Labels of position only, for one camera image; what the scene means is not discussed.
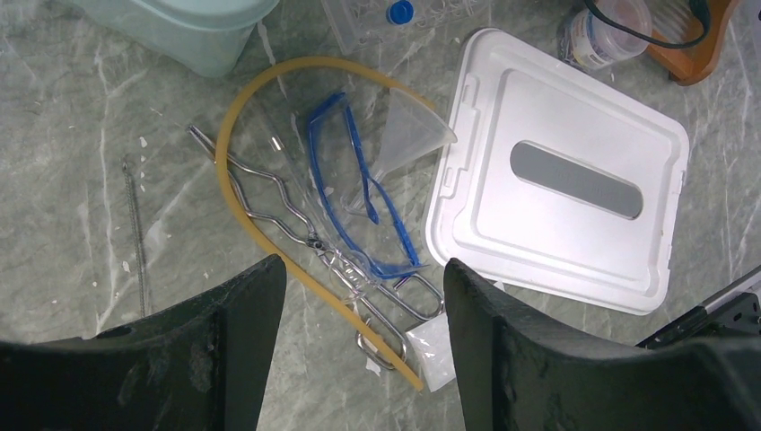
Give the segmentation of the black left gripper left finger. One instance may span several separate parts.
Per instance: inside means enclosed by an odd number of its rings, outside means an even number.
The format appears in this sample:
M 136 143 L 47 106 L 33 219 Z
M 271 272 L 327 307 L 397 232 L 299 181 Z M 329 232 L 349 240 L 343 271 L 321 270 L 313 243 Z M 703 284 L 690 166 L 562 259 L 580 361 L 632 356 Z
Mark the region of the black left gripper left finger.
M 286 281 L 270 255 L 91 339 L 3 342 L 2 429 L 255 429 Z

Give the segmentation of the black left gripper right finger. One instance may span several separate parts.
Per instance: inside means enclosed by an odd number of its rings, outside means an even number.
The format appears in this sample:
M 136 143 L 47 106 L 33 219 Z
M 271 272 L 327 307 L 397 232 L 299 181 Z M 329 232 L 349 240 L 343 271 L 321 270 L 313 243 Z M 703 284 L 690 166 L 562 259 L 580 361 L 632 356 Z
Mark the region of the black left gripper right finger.
M 760 335 L 645 349 L 568 326 L 458 259 L 443 285 L 469 430 L 760 427 Z

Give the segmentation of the blue capped test tube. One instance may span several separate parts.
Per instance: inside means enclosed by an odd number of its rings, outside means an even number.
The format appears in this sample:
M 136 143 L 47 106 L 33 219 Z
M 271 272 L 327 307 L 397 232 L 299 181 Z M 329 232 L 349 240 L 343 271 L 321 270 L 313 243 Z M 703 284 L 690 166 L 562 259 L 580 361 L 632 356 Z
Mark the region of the blue capped test tube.
M 385 12 L 386 21 L 392 25 L 406 25 L 412 22 L 415 7 L 409 0 L 397 0 Z

